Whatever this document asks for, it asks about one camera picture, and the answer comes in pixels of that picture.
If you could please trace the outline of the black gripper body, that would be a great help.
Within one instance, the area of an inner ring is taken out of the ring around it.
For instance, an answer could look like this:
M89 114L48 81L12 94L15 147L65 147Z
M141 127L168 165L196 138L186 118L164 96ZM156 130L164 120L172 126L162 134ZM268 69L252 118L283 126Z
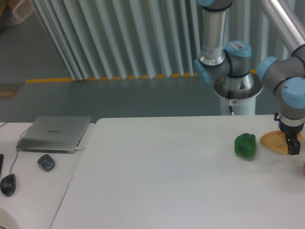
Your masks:
M304 117L301 119L291 119L282 113L274 113L274 120L278 122L279 129L289 140L297 138L297 134L303 130L305 124Z

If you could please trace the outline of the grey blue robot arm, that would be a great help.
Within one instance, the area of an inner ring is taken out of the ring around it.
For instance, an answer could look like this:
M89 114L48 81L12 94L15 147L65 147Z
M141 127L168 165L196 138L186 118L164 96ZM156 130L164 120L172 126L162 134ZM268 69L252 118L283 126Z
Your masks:
M260 8L277 30L291 57L263 59L250 72L251 47L244 41L223 43L230 0L200 0L205 11L203 48L194 68L204 82L215 80L214 90L222 101L222 113L252 115L255 99L266 86L281 103L274 115L284 137L284 152L300 153L299 133L305 124L305 29L284 0L260 0Z

